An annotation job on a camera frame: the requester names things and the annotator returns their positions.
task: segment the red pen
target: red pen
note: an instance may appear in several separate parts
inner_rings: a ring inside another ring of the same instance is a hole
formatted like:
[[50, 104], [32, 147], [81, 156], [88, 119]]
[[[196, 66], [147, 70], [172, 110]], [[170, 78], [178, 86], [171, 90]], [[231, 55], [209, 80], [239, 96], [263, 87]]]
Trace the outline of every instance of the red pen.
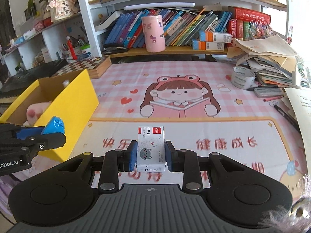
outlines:
[[277, 99], [281, 99], [281, 98], [283, 98], [282, 95], [281, 96], [274, 96], [274, 97], [266, 98], [263, 101], [264, 102], [268, 102], [268, 101], [277, 100]]

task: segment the pink checkered tablecloth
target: pink checkered tablecloth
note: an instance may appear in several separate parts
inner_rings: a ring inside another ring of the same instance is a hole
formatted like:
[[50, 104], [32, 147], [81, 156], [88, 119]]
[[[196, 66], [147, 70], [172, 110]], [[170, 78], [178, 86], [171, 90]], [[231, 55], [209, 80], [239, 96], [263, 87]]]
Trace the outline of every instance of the pink checkered tablecloth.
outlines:
[[[130, 120], [147, 117], [141, 115], [140, 106], [148, 97], [146, 90], [161, 77], [184, 77], [195, 75], [200, 82], [207, 82], [213, 96], [220, 105], [220, 111], [213, 118], [261, 117], [276, 120], [290, 146], [298, 168], [307, 172], [301, 135], [274, 109], [280, 100], [264, 102], [253, 92], [236, 88], [229, 81], [232, 64], [200, 61], [161, 61], [113, 64], [99, 79], [92, 80], [100, 102], [91, 120]], [[156, 117], [170, 118], [158, 113]]]

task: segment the small red heart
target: small red heart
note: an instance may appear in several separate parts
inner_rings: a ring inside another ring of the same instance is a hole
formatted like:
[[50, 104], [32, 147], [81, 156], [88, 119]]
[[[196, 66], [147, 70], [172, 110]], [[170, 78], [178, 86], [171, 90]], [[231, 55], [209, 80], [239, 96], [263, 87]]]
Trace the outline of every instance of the small red heart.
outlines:
[[136, 94], [137, 92], [138, 92], [138, 89], [134, 89], [130, 91], [131, 94]]
[[130, 103], [133, 99], [132, 98], [126, 98], [126, 97], [123, 97], [121, 99], [121, 104], [127, 104], [127, 103]]

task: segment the red logo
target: red logo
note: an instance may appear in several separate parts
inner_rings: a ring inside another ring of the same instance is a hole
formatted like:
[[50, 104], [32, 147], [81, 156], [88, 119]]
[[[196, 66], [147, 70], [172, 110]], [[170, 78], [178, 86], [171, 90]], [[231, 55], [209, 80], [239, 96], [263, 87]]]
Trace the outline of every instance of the red logo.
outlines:
[[152, 128], [152, 132], [153, 132], [153, 134], [161, 134], [161, 128], [155, 128], [155, 127], [153, 127], [153, 128]]

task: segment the qr code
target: qr code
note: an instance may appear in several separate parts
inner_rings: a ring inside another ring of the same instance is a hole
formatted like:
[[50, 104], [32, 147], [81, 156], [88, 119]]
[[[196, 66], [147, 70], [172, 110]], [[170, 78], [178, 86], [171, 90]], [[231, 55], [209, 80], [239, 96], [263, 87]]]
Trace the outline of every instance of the qr code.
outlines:
[[223, 48], [223, 43], [217, 43], [217, 49], [221, 50]]
[[224, 42], [230, 42], [230, 36], [224, 35]]

